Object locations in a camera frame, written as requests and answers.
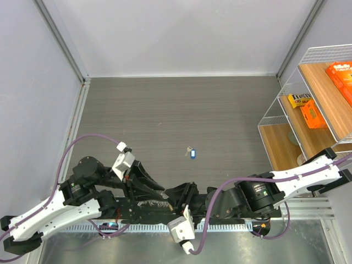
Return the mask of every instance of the robotic arm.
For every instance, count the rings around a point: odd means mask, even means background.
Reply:
[[[278,207],[284,201],[312,191],[323,193],[352,179],[348,170],[339,171],[333,164],[336,154],[327,148],[300,167],[252,175],[226,191],[216,193],[217,188],[208,187],[206,194],[199,194],[195,183],[165,190],[148,175],[126,144],[120,143],[118,150],[121,154],[112,167],[105,167],[93,157],[81,159],[47,206],[44,201],[21,216],[1,218],[4,231],[13,227],[10,237],[4,240],[5,251],[23,255],[73,224],[116,218],[119,214],[123,223],[166,224],[174,241],[189,254],[193,250],[189,240],[195,238],[194,229],[209,211],[212,200],[210,224],[241,223],[246,218],[280,217]],[[296,179],[287,181],[293,175],[297,175]],[[124,196],[97,191],[96,185],[121,189]],[[41,212],[17,225],[40,207]]]

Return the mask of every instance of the cardboard box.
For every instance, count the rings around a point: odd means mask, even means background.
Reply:
[[[314,100],[310,100],[305,106],[302,106],[301,111],[309,128],[328,127]]]
[[[326,73],[352,106],[352,62],[334,62]]]

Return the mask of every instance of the wooden shelf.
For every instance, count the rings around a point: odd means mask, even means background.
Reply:
[[[263,125],[259,127],[263,143],[275,171],[292,169],[298,166],[297,158],[302,153],[299,146],[288,138],[289,124]]]
[[[352,107],[326,74],[330,64],[301,64],[299,69],[336,139],[341,140],[352,133]]]
[[[336,143],[328,128],[310,129],[305,122],[301,109],[299,107],[293,109],[286,95],[280,96],[279,99],[307,158],[313,157],[323,149]],[[333,149],[335,152],[351,151],[352,144],[339,144]]]

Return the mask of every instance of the key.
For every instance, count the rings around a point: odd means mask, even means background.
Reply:
[[[188,147],[188,148],[187,148],[187,152],[186,152],[186,154],[185,154],[185,157],[187,157],[188,153],[191,152],[192,149],[193,149],[193,148],[191,148],[191,147]]]

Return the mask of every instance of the gray carpet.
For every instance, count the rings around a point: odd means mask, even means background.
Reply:
[[[78,135],[123,140],[164,187],[195,182],[205,192],[271,169],[257,125],[279,89],[273,76],[93,79]],[[185,157],[188,146],[195,159]],[[112,166],[118,151],[106,140],[85,139],[70,168],[84,156]]]

